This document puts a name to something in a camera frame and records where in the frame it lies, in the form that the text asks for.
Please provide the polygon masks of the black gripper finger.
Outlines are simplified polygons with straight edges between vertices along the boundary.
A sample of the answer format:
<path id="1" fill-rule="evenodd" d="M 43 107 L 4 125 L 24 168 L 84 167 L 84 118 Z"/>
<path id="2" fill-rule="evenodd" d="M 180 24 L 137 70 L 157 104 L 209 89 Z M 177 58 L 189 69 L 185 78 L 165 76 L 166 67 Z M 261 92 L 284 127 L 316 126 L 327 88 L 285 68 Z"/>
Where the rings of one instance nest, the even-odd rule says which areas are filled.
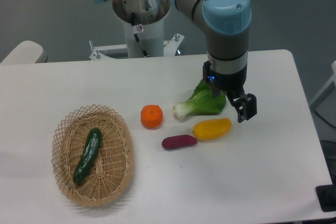
<path id="1" fill-rule="evenodd" d="M 210 83 L 209 86 L 212 90 L 212 95 L 214 99 L 221 95 L 222 91 L 216 85 L 214 85 L 213 83 Z"/>
<path id="2" fill-rule="evenodd" d="M 232 93 L 227 93 L 227 98 L 237 112 L 238 123 L 248 121 L 257 114 L 257 98 L 254 94 L 241 93 L 238 98 L 234 98 Z"/>

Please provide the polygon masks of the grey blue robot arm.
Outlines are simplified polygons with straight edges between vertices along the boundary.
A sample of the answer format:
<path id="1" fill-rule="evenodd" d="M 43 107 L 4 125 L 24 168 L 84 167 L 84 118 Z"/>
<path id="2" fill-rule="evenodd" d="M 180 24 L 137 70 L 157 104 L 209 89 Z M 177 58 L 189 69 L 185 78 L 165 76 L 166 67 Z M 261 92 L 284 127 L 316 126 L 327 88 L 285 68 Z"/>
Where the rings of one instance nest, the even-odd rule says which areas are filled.
<path id="1" fill-rule="evenodd" d="M 238 121 L 257 113 L 257 99 L 245 93 L 250 0 L 94 0 L 112 1 L 122 21 L 130 58 L 164 54 L 163 20 L 171 8 L 188 17 L 206 37 L 208 60 L 203 78 L 214 95 L 224 93 L 236 109 Z"/>

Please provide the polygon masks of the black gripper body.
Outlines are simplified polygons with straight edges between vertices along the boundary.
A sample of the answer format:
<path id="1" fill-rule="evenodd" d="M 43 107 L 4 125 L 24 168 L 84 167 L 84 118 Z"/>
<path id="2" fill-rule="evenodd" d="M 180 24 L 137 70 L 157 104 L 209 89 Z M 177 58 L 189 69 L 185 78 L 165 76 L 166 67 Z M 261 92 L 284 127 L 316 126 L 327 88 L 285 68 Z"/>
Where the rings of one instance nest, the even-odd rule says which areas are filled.
<path id="1" fill-rule="evenodd" d="M 232 93 L 234 98 L 238 98 L 238 95 L 245 93 L 244 83 L 247 78 L 247 65 L 245 65 L 242 70 L 231 73 L 231 74 L 222 74 L 216 72 L 211 68 L 210 61 L 206 61 L 203 64 L 203 80 L 209 85 L 213 83 L 222 93 Z"/>

